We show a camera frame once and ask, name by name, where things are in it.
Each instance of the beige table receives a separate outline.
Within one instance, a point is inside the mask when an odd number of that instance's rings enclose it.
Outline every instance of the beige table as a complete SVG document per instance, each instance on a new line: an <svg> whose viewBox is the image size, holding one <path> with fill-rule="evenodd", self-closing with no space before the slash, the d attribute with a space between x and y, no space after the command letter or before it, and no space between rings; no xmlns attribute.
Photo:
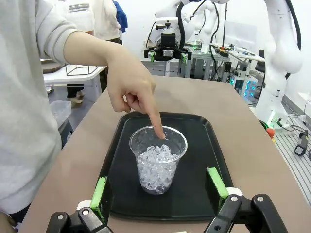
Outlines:
<svg viewBox="0 0 311 233"><path fill-rule="evenodd" d="M267 133L236 91L226 83L156 77L159 110L208 119L222 148L233 183L248 198L270 195L290 233L311 231L311 211L293 175ZM92 198L117 123L107 91L93 105L58 156L22 226L22 233L44 233L52 213L73 213ZM171 223L123 220L111 216L116 233L201 233L207 222ZM233 233L248 232L235 225Z"/></svg>

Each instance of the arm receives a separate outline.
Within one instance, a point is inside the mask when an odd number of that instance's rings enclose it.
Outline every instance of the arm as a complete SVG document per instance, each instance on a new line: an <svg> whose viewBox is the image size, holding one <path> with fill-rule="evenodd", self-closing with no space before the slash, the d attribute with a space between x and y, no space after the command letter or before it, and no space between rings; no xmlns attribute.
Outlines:
<svg viewBox="0 0 311 233"><path fill-rule="evenodd" d="M125 47L77 32L74 25L59 16L46 0L36 1L35 29L42 58L51 57L70 64L109 66L108 93L114 110L130 112L133 108L147 113L156 134L165 137L153 97L155 82L140 60Z"/></svg>
<svg viewBox="0 0 311 233"><path fill-rule="evenodd" d="M108 93L116 112L131 108L147 113L156 134L164 138L159 111L153 97L155 82L137 57L117 43L83 32L72 33L65 44L65 59L72 64L109 66Z"/></svg>

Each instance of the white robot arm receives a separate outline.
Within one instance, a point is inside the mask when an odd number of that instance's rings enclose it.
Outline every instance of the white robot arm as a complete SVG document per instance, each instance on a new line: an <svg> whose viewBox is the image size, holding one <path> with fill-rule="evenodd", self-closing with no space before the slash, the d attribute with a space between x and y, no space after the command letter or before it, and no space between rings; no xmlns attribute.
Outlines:
<svg viewBox="0 0 311 233"><path fill-rule="evenodd" d="M183 49L183 47L194 31L196 30L195 34L198 35L202 28L201 22L194 22L196 21L195 18L202 18L202 13L206 9L210 10L210 13L214 9L210 1L203 0L196 1L199 5L193 14L182 12L183 6L192 1L194 0L173 0L155 13L155 23L146 41L145 58L151 58L152 61L168 61L177 58L183 59L184 62L186 59L191 59L191 52ZM210 20L207 20L206 25L211 26L207 32L212 31L213 25L211 25Z"/></svg>
<svg viewBox="0 0 311 233"><path fill-rule="evenodd" d="M176 15L180 5L186 5L192 0L173 0L166 8L156 13L156 17L171 17ZM210 0L211 2L224 4L230 0ZM287 125L287 113L282 106L282 98L285 93L289 74L297 73L302 67L302 55L293 32L292 14L294 12L290 0L264 0L269 15L270 32L274 42L268 43L265 49L266 78L260 99L256 106L255 114L258 119L266 122L271 128L277 129ZM182 15L182 22L187 22ZM178 22L173 26L176 38L181 38L179 47L182 48L185 40L193 34L187 27ZM183 36L179 28L184 28ZM297 35L298 44L301 38Z"/></svg>

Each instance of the white table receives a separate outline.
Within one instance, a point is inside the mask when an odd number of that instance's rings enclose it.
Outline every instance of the white table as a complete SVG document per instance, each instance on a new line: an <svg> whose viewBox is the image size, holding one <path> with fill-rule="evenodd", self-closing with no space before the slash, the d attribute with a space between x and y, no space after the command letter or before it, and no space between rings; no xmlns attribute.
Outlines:
<svg viewBox="0 0 311 233"><path fill-rule="evenodd" d="M68 72L74 69L75 66L68 65ZM73 71L71 74L87 74L87 75L72 75L67 76L66 68L63 67L57 72L51 74L44 74L44 82L46 85L60 85L60 84L84 84L86 96L93 102L102 94L101 82L99 78L99 73L103 71L106 67L97 67L97 69L91 73L88 73L88 68L79 68Z"/></svg>

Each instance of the blue clothing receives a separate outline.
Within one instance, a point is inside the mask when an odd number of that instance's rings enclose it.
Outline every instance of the blue clothing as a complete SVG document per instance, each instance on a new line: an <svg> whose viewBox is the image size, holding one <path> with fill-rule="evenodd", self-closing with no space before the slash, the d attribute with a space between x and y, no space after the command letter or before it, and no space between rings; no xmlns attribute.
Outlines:
<svg viewBox="0 0 311 233"><path fill-rule="evenodd" d="M121 30L124 33L125 29L127 28L126 14L124 13L124 11L122 10L122 8L120 7L117 1L113 1L113 3L115 4L117 8L117 21L121 25Z"/></svg>

